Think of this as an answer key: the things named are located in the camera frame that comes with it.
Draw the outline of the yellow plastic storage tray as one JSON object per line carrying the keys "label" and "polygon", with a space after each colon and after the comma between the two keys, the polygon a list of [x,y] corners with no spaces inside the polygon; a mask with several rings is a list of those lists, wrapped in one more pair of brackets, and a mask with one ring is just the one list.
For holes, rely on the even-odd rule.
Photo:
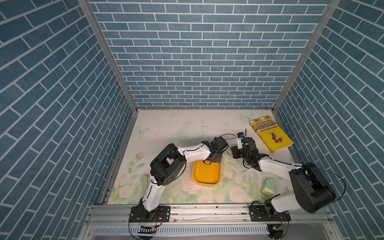
{"label": "yellow plastic storage tray", "polygon": [[202,160],[194,162],[193,180],[196,184],[208,187],[217,186],[222,179],[222,164],[206,165]]}

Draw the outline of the yellow book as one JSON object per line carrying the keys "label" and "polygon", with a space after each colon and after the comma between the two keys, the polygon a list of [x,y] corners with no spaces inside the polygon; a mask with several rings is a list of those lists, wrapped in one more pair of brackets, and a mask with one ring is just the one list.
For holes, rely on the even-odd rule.
{"label": "yellow book", "polygon": [[291,147],[294,142],[270,116],[250,121],[251,128],[257,133],[271,153]]}

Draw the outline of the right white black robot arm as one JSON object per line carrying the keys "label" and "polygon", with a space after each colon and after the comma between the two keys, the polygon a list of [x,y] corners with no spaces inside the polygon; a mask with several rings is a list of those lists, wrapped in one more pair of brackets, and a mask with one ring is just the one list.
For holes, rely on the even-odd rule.
{"label": "right white black robot arm", "polygon": [[245,137],[244,133],[238,133],[237,146],[231,150],[233,158],[242,158],[246,167],[274,174],[292,184],[292,193],[273,196],[258,209],[264,215],[262,219],[276,221],[285,216],[289,221],[289,211],[302,209],[315,213],[337,199],[335,191],[315,164],[295,165],[273,159],[260,153],[254,139]]}

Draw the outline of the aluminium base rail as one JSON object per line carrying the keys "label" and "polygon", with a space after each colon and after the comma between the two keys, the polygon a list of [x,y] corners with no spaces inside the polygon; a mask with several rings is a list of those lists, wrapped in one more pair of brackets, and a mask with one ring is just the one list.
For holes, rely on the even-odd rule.
{"label": "aluminium base rail", "polygon": [[[134,205],[94,205],[86,225],[127,225]],[[172,204],[165,224],[252,224],[249,204]]]}

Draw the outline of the pale green soap bar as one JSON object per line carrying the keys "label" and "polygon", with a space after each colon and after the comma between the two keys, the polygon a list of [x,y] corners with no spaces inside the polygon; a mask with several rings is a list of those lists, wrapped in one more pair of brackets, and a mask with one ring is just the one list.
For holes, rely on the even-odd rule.
{"label": "pale green soap bar", "polygon": [[273,197],[276,194],[276,188],[277,183],[274,180],[264,177],[261,186],[262,195],[267,197]]}

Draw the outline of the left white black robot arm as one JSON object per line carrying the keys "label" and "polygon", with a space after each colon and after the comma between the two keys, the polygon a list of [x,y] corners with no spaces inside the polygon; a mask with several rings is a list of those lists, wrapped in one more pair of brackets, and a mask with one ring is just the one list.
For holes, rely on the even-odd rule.
{"label": "left white black robot arm", "polygon": [[212,141],[202,141],[192,147],[177,147],[167,145],[151,162],[151,180],[145,196],[140,203],[147,212],[158,208],[161,196],[167,185],[180,177],[188,163],[203,161],[205,164],[220,163],[222,155],[228,148],[223,137],[216,137]]}

